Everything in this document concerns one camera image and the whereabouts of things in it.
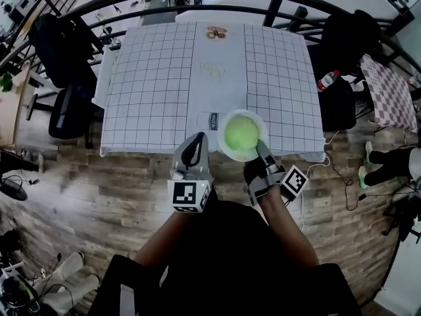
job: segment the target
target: white grid tablecloth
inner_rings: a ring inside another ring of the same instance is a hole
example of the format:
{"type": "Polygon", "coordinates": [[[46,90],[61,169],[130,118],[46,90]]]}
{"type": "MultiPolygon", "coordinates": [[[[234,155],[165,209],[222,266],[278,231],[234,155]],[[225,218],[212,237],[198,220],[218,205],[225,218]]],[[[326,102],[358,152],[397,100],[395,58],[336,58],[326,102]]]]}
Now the white grid tablecloth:
{"type": "Polygon", "coordinates": [[[101,155],[173,152],[198,131],[216,150],[218,124],[234,109],[263,119],[276,155],[324,150],[303,36],[209,22],[132,28],[111,73],[101,155]]]}

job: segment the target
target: person's arm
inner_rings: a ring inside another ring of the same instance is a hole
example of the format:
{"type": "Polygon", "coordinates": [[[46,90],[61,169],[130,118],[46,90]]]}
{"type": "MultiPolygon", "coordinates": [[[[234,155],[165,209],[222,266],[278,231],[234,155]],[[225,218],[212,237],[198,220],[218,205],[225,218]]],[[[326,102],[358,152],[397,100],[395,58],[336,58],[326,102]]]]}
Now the person's arm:
{"type": "Polygon", "coordinates": [[[289,259],[303,269],[317,266],[316,252],[284,205],[280,187],[272,186],[268,194],[259,199],[259,205],[289,259]]]}
{"type": "Polygon", "coordinates": [[[137,252],[134,261],[162,274],[193,216],[174,212],[137,252]]]}

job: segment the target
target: black metal railing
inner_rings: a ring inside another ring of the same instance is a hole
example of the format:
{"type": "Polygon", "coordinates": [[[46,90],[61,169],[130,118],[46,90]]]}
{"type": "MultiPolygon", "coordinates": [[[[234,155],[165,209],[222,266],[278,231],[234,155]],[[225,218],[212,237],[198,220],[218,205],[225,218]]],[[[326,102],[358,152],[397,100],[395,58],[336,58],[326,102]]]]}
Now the black metal railing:
{"type": "MultiPolygon", "coordinates": [[[[60,15],[60,18],[65,18],[69,20],[76,20],[77,18],[80,18],[81,16],[97,11],[98,9],[102,9],[104,7],[120,3],[123,1],[128,0],[93,0],[89,3],[86,3],[82,6],[76,7],[75,9],[72,9],[71,11],[68,11],[67,13],[60,15]]],[[[330,15],[336,15],[336,16],[342,16],[347,17],[350,15],[349,12],[332,5],[330,3],[327,3],[323,0],[288,0],[293,1],[295,3],[298,3],[300,5],[311,7],[314,9],[317,9],[319,11],[325,12],[330,15]]],[[[96,27],[105,26],[107,24],[110,24],[112,22],[117,22],[121,20],[126,20],[128,18],[135,18],[139,16],[145,16],[150,14],[156,14],[156,13],[167,13],[167,12],[184,12],[184,11],[206,11],[206,10],[212,10],[212,11],[233,11],[233,12],[242,12],[242,13],[253,13],[253,14],[261,14],[264,15],[264,21],[263,25],[268,27],[276,27],[276,28],[285,28],[290,31],[294,31],[297,33],[302,34],[306,40],[312,41],[314,43],[320,43],[319,36],[323,30],[324,22],[326,19],[313,19],[313,18],[307,18],[307,13],[305,11],[301,11],[303,13],[295,13],[287,14],[287,13],[281,13],[279,12],[280,6],[282,6],[283,0],[271,0],[270,5],[267,9],[258,9],[258,8],[252,8],[247,6],[231,6],[231,5],[185,5],[185,6],[171,6],[171,7],[163,7],[163,8],[156,8],[156,9],[145,9],[143,11],[133,12],[133,13],[126,13],[122,15],[118,15],[112,18],[108,18],[106,20],[101,20],[99,22],[95,22],[93,24],[90,24],[89,27],[91,29],[94,29],[96,27]],[[289,22],[283,23],[283,24],[276,24],[274,25],[274,21],[276,18],[282,18],[289,20],[289,22]]],[[[404,60],[406,60],[410,65],[412,65],[418,72],[421,72],[421,66],[408,54],[406,53],[397,43],[393,42],[388,36],[387,31],[390,30],[390,28],[395,25],[396,29],[396,20],[387,20],[387,19],[376,19],[376,21],[379,23],[382,30],[384,30],[384,34],[382,35],[381,42],[388,46],[392,52],[391,55],[386,55],[377,49],[373,49],[373,51],[379,55],[382,58],[382,62],[385,63],[394,63],[395,59],[397,57],[402,57],[404,60]]],[[[106,34],[104,36],[100,36],[100,40],[109,40],[111,38],[117,38],[120,36],[123,36],[126,33],[126,31],[120,31],[115,32],[113,34],[106,34]]],[[[0,63],[0,69],[3,68],[8,62],[12,61],[17,55],[21,54],[22,50],[27,47],[28,44],[22,43],[19,45],[15,50],[10,52],[7,57],[5,57],[1,63],[0,63]]],[[[118,49],[119,45],[114,45],[110,47],[110,49],[118,49]]],[[[21,58],[21,60],[18,62],[18,64],[22,64],[23,61],[27,61],[27,57],[21,58]]],[[[99,64],[101,60],[96,59],[95,61],[91,62],[92,65],[99,64]]],[[[40,62],[35,62],[32,67],[39,68],[41,65],[40,62]]],[[[404,67],[399,66],[400,68],[403,68],[404,71],[406,71],[408,74],[412,75],[411,72],[409,72],[404,67]]]]}
{"type": "Polygon", "coordinates": [[[3,54],[3,57],[1,58],[0,69],[2,69],[7,63],[12,63],[16,65],[17,68],[21,69],[26,61],[33,60],[35,58],[35,53],[29,55],[31,45],[30,42],[27,40],[28,34],[26,34],[22,39],[22,42],[19,43],[17,47],[15,47],[16,41],[19,38],[20,33],[22,32],[25,24],[29,21],[29,19],[33,19],[35,14],[36,17],[38,17],[43,13],[54,13],[60,16],[61,11],[64,7],[66,7],[65,11],[68,12],[76,1],[77,0],[73,0],[69,5],[67,5],[69,0],[57,0],[55,2],[53,2],[53,0],[37,0],[34,6],[28,11],[28,14],[24,17],[23,21],[16,27],[16,30],[12,34],[9,40],[9,44],[3,54]],[[45,4],[39,11],[39,6],[42,3],[45,4]],[[19,57],[20,60],[16,62],[16,58],[18,57],[18,55],[21,54],[25,49],[26,51],[25,54],[23,54],[23,57],[19,57]]]}

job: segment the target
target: green plant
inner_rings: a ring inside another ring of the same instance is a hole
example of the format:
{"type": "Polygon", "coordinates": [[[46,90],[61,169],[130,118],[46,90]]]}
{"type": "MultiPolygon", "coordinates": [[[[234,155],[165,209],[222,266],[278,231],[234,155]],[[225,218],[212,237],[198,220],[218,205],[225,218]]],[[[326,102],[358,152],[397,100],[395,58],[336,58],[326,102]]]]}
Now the green plant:
{"type": "Polygon", "coordinates": [[[2,92],[9,92],[12,90],[13,81],[10,72],[5,72],[2,77],[0,77],[0,86],[3,88],[2,92]]]}

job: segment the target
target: sneaker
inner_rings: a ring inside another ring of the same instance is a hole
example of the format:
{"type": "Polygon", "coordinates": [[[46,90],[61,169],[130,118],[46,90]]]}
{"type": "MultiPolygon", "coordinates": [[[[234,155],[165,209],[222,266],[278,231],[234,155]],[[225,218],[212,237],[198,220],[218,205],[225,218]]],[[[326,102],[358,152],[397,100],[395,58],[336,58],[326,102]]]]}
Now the sneaker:
{"type": "Polygon", "coordinates": [[[358,169],[358,178],[360,180],[360,186],[361,186],[361,188],[363,190],[365,190],[365,189],[368,188],[368,185],[366,185],[365,182],[364,182],[364,178],[365,178],[366,175],[367,175],[366,167],[365,166],[361,166],[358,169]]]}
{"type": "Polygon", "coordinates": [[[368,141],[366,142],[366,162],[367,164],[372,164],[372,162],[370,161],[370,153],[372,153],[373,151],[373,146],[371,145],[371,142],[368,141]]]}

